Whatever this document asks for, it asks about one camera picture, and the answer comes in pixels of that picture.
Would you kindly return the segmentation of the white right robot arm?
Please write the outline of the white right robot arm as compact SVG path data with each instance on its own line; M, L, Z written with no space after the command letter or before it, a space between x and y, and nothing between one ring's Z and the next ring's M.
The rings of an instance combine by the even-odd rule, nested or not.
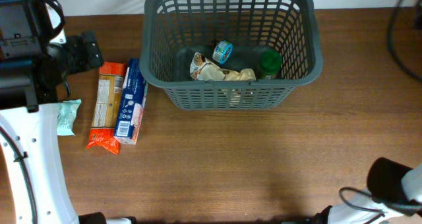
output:
M378 158L363 189L339 189L342 203L328 206L310 219L316 224L371 224L394 217L421 215L421 166Z

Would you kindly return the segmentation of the blue biscuit box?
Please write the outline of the blue biscuit box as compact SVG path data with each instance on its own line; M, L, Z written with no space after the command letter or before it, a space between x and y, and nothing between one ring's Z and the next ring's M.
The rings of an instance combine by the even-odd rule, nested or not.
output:
M120 144L135 145L142 124L148 83L140 71L140 59L129 61L117 114L114 138Z

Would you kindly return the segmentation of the beige brown snack bag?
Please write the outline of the beige brown snack bag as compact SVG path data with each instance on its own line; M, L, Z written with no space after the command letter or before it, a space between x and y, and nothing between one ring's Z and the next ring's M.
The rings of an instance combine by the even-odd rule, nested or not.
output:
M235 71L220 68L218 65L207 59L199 52L190 52L192 57L189 66L189 73L192 80L205 82L252 82L256 80L253 69L243 69ZM256 101L255 89L241 88L208 88L203 89L203 98L200 102L200 95L193 96L194 108L198 108L200 104L207 109L252 109Z

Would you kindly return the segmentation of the mint green snack pouch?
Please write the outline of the mint green snack pouch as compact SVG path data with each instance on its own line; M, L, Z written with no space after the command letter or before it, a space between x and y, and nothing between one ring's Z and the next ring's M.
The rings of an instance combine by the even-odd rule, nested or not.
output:
M74 136L73 124L76 119L78 108L82 101L80 99L68 100L57 103L57 135Z

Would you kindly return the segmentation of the blue round tin can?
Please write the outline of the blue round tin can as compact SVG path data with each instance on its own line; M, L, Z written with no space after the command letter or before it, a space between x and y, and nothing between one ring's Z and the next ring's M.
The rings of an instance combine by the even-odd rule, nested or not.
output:
M232 51L233 44L226 40L222 40L218 42L214 48L212 59L219 64L224 64L228 60Z

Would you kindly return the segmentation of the green lid jar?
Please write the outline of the green lid jar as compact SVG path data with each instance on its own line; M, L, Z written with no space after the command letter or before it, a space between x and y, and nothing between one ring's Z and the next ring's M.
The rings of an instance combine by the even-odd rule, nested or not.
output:
M265 51L259 59L258 79L275 79L281 69L281 65L282 56L275 49Z

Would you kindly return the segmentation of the orange biscuit packet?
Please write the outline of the orange biscuit packet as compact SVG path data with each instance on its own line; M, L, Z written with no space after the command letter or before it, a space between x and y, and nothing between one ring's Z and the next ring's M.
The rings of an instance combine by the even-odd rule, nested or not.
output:
M120 143L114 138L123 83L127 71L124 63L105 62L99 69L98 91L87 149L101 146L118 154Z

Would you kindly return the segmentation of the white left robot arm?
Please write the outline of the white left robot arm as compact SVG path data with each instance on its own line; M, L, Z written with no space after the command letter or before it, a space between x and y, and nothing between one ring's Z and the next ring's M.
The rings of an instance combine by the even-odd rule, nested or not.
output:
M107 223L76 213L57 135L57 87L104 60L95 34L66 36L58 0L1 0L1 149L17 223Z

